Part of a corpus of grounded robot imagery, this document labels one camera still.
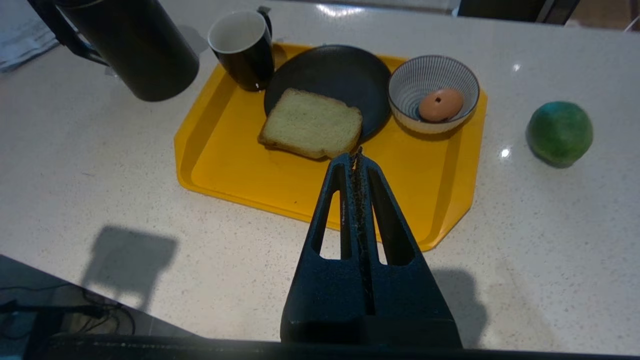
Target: white countertop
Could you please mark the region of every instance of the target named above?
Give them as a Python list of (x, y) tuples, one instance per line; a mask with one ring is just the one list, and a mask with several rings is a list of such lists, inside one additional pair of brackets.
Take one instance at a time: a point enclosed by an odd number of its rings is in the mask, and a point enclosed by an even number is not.
[[(640, 353), (639, 35), (390, 10), (332, 17), (290, 2), (163, 4), (202, 37), (217, 17), (267, 4), (280, 42), (466, 63), (489, 95), (476, 196), (425, 254), (465, 346)], [(196, 50), (194, 83), (160, 103), (64, 47), (0, 79), (0, 253), (202, 336), (278, 340), (308, 224), (178, 184), (173, 136), (216, 64)], [(580, 104), (595, 128), (563, 170), (524, 138), (531, 113), (555, 100)]]

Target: thermos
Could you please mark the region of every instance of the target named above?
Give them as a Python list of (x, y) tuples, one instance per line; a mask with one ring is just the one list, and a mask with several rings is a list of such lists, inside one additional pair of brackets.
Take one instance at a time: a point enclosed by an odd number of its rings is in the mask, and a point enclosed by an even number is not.
[[(181, 93), (198, 73), (198, 57), (157, 0), (29, 0), (58, 41), (105, 64), (142, 100)], [(78, 28), (82, 41), (61, 12)]]

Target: tray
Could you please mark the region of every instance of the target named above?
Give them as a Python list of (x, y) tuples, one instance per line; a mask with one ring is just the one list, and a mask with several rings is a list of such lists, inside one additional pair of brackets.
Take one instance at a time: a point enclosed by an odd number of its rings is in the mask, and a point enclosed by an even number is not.
[[(274, 45), (276, 66), (310, 47)], [(380, 56), (391, 71), (406, 59)], [(329, 161), (308, 160), (257, 142), (264, 92), (246, 92), (218, 65), (175, 135), (180, 184), (195, 192), (308, 222)], [(457, 131), (417, 138), (393, 117), (362, 144), (377, 162), (422, 251), (436, 246), (471, 207), (487, 97)], [(334, 194), (327, 226), (338, 230)]]

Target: bowl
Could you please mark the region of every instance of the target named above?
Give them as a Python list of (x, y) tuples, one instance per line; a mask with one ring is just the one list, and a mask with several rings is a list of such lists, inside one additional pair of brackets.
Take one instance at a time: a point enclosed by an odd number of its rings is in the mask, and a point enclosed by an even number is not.
[[(462, 109), (443, 122), (422, 120), (418, 113), (420, 102), (443, 88), (453, 88), (462, 94)], [(402, 126), (421, 134), (439, 134), (453, 130), (473, 113), (480, 85), (474, 73), (460, 61), (448, 56), (425, 55), (400, 65), (389, 79), (387, 92), (391, 111)]]

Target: mug handle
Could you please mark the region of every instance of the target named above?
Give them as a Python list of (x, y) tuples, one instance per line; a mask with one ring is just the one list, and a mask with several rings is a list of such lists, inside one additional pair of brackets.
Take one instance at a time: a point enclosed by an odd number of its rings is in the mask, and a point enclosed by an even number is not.
[(271, 19), (269, 19), (269, 12), (271, 11), (271, 8), (268, 8), (266, 6), (260, 6), (257, 11), (260, 15), (262, 15), (262, 17), (264, 18), (264, 21), (266, 21), (267, 28), (269, 29), (269, 36), (273, 38), (273, 29), (271, 28)]
[(90, 44), (85, 43), (76, 35), (76, 31), (73, 30), (60, 11), (58, 11), (52, 0), (28, 1), (62, 45), (68, 47), (69, 50), (78, 56), (109, 66)]

